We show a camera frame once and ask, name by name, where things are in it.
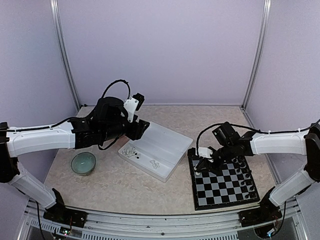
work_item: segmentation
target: purple wall panel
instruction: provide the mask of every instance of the purple wall panel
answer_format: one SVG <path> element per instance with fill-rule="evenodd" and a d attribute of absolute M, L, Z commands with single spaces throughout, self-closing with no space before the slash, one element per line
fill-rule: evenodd
<path fill-rule="evenodd" d="M 59 1 L 80 101 L 126 79 L 149 104 L 240 105 L 264 1 Z M 110 91 L 126 96 L 126 88 Z"/>
<path fill-rule="evenodd" d="M 50 1 L 0 1 L 0 121 L 45 125 L 74 115 Z M 23 155 L 22 164 L 43 181 L 55 151 Z M 27 197 L 0 184 L 0 239 L 11 240 Z"/>
<path fill-rule="evenodd" d="M 320 2 L 272 1 L 265 46 L 247 112 L 257 128 L 291 130 L 320 118 Z M 298 155 L 274 154 L 282 180 L 305 162 Z M 319 239 L 315 184 L 297 200 L 310 240 Z"/>

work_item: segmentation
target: green ceramic bowl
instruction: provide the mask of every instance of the green ceramic bowl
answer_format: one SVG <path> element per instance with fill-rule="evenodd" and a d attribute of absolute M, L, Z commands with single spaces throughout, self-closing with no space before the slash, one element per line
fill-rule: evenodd
<path fill-rule="evenodd" d="M 79 153 L 72 159 L 72 170 L 81 176 L 88 176 L 96 167 L 96 157 L 90 152 Z"/>

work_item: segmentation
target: checkered board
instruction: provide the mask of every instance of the checkered board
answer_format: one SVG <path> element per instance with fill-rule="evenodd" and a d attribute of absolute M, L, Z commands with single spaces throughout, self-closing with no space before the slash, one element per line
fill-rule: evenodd
<path fill-rule="evenodd" d="M 260 201 L 256 184 L 244 157 L 233 159 L 222 166 L 222 175 L 212 172 L 195 174 L 199 158 L 189 159 L 195 210 L 208 210 L 254 203 Z"/>

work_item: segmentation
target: beige speckled countertop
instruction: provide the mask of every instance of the beige speckled countertop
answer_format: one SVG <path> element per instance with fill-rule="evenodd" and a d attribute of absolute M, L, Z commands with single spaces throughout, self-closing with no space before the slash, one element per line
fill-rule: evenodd
<path fill-rule="evenodd" d="M 83 107 L 78 116 L 86 116 L 92 107 Z M 239 107 L 148 105 L 137 112 L 139 118 L 157 123 L 180 134 L 197 139 L 200 131 L 214 123 L 248 125 Z M 246 130 L 239 129 L 242 135 Z M 188 159 L 185 156 L 169 180 L 164 183 L 123 160 L 118 150 L 128 141 L 120 138 L 106 151 L 96 146 L 86 149 L 60 149 L 45 183 L 57 189 L 67 206 L 114 213 L 176 215 L 228 211 L 255 206 L 258 203 L 195 211 Z M 219 148 L 211 131 L 203 134 L 200 146 Z M 81 152 L 96 156 L 96 167 L 89 176 L 73 173 L 71 161 Z M 260 195 L 275 185 L 265 156 L 247 157 Z"/>

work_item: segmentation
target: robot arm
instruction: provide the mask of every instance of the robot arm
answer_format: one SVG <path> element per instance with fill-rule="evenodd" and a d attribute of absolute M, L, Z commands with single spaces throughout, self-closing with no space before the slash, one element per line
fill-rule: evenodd
<path fill-rule="evenodd" d="M 125 135 L 138 140 L 150 125 L 144 120 L 137 121 L 144 96 L 137 93 L 125 102 L 115 97 L 102 97 L 93 111 L 86 117 L 71 117 L 66 121 L 35 127 L 8 127 L 0 123 L 0 183 L 8 183 L 23 194 L 42 205 L 44 218 L 83 227 L 86 213 L 65 207 L 60 193 L 45 186 L 32 176 L 18 161 L 26 153 L 51 149 L 82 149 L 93 145 L 102 148 L 105 141 Z"/>
<path fill-rule="evenodd" d="M 307 131 L 293 133 L 261 134 L 246 132 L 242 137 L 225 122 L 213 134 L 223 146 L 218 150 L 199 147 L 201 161 L 195 173 L 212 172 L 221 174 L 221 166 L 239 156 L 261 154 L 299 154 L 307 156 L 307 164 L 278 186 L 270 189 L 260 202 L 260 207 L 239 213 L 242 226 L 250 226 L 281 217 L 279 206 L 295 195 L 303 193 L 315 182 L 320 182 L 320 125 L 312 124 Z"/>

